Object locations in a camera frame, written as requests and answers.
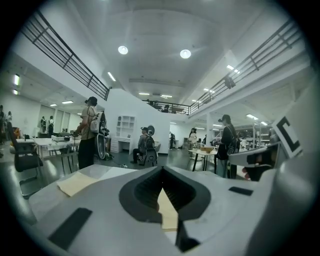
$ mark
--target woman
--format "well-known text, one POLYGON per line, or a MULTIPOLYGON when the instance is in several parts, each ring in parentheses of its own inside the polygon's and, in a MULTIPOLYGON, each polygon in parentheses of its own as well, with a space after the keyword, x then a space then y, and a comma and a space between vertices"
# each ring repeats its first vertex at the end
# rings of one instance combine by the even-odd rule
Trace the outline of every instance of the woman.
POLYGON ((192 128, 189 134, 189 150, 193 149, 193 146, 196 142, 197 142, 197 129, 192 128))
POLYGON ((223 123, 224 129, 222 133, 221 141, 218 141, 218 152, 216 158, 218 159, 216 174, 226 178, 227 177, 227 161, 228 161, 228 150, 230 144, 236 141, 237 133, 236 129, 231 123, 231 118, 228 114, 224 114, 219 122, 223 123))

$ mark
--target black backpack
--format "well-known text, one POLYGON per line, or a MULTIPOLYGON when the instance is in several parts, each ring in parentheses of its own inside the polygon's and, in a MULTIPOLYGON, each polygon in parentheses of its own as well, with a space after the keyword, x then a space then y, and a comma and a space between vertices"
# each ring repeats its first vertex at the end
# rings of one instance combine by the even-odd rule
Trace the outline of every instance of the black backpack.
POLYGON ((155 145, 155 141, 154 141, 154 139, 151 137, 151 136, 148 136, 146 139, 145 139, 145 143, 144 143, 144 147, 145 147, 145 149, 154 149, 155 147, 154 147, 154 145, 155 145))

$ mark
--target shirt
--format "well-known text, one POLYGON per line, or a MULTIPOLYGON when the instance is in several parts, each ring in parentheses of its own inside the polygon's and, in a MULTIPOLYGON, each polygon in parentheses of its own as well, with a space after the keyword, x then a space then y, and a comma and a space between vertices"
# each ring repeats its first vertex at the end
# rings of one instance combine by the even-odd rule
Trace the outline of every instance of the shirt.
POLYGON ((97 114, 97 110, 94 106, 87 106, 82 110, 81 117, 85 118, 87 117, 87 124, 84 128, 81 130, 81 140, 88 140, 92 139, 96 136, 91 130, 90 130, 90 124, 91 121, 94 119, 94 117, 97 114))

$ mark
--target table leg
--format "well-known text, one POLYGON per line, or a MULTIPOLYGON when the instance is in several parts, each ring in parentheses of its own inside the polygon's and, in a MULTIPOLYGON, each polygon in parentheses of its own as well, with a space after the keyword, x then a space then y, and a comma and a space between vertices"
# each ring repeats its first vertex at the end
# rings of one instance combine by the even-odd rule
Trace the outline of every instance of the table leg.
POLYGON ((197 160, 198 160, 198 154, 195 154, 194 164, 193 164, 193 168, 192 168, 192 171, 193 171, 193 172, 194 172, 195 169, 196 169, 197 160))

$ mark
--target chair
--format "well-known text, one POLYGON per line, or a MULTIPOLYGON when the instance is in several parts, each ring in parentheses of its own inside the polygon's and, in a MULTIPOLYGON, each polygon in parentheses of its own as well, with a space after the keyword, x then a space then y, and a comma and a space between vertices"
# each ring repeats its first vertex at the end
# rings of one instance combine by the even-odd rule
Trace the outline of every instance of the chair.
MULTIPOLYGON (((21 173, 23 171, 33 169, 36 170, 36 175, 24 180, 20 180, 19 184, 20 187, 22 184, 34 181, 38 178, 38 169, 41 174, 40 166, 43 166, 43 163, 38 156, 37 152, 34 150, 34 144, 33 143, 18 143, 14 134, 14 130, 12 128, 11 122, 8 122, 7 129, 11 138, 11 141, 13 143, 15 153, 14 153, 14 167, 17 172, 21 173)), ((21 194, 24 198, 28 199, 30 196, 32 196, 34 193, 36 193, 38 190, 29 193, 29 194, 23 194, 21 191, 21 194)))

